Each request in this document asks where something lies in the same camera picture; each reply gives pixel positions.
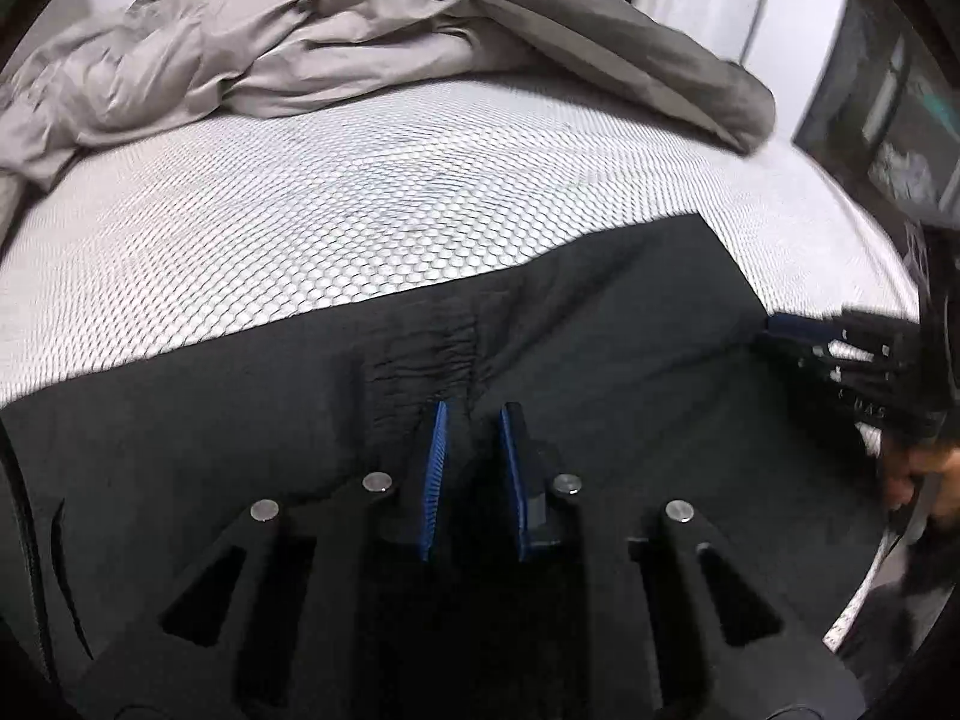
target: white mattress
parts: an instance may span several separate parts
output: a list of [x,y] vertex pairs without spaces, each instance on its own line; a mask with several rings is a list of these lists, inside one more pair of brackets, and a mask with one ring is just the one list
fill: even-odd
[[450,79],[80,161],[0,264],[0,403],[693,211],[768,310],[916,314],[885,234],[788,143],[744,159],[573,80]]

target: black garment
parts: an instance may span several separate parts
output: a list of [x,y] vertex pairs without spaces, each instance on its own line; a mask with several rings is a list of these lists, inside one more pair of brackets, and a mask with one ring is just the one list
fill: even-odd
[[[825,446],[788,417],[748,348],[764,318],[707,225],[671,218],[9,405],[61,677],[88,656],[51,553],[97,656],[251,502],[396,467],[424,404],[448,397],[466,402],[478,446],[501,405],[520,401],[531,435],[582,476],[584,526],[612,554],[651,511],[688,499],[824,632],[880,542],[875,471],[853,426]],[[0,533],[0,614],[30,647],[16,530]],[[599,604],[616,591],[590,590]],[[634,646],[608,652],[630,659]]]
[[910,615],[899,586],[885,584],[871,590],[837,651],[856,674],[867,706],[880,699],[904,668],[910,640]]

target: wrinkled fabric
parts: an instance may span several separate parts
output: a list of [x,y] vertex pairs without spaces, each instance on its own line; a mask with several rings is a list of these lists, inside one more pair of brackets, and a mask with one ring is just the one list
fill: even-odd
[[741,152],[773,128],[760,81],[621,0],[139,0],[66,30],[18,71],[0,100],[0,170],[49,190],[80,149],[221,106],[288,116],[539,55]]
[[511,70],[533,52],[467,0],[147,0],[49,42],[11,81],[0,167],[51,189],[78,148],[223,105],[289,116],[384,86]]
[[10,229],[23,190],[23,179],[20,176],[0,170],[0,241],[3,241]]

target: gray comforter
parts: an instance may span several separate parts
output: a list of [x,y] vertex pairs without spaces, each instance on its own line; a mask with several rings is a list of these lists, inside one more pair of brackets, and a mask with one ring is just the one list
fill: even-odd
[[51,189],[81,149],[220,107],[288,116],[544,57],[737,151],[773,127],[760,81],[623,0],[139,0],[62,33],[3,88],[0,206],[28,181]]

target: bolt head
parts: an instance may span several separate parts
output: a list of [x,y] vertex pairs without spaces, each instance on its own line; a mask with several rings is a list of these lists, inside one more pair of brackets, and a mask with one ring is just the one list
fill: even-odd
[[373,471],[363,478],[363,489],[368,493],[385,493],[394,485],[394,480],[385,471]]
[[686,501],[670,501],[666,505],[666,515],[674,522],[690,522],[693,519],[693,507]]
[[558,473],[553,478],[553,490],[558,495],[576,495],[584,488],[584,480],[574,473]]
[[257,501],[250,507],[250,516],[257,522],[267,522],[280,514],[280,504],[270,498]]

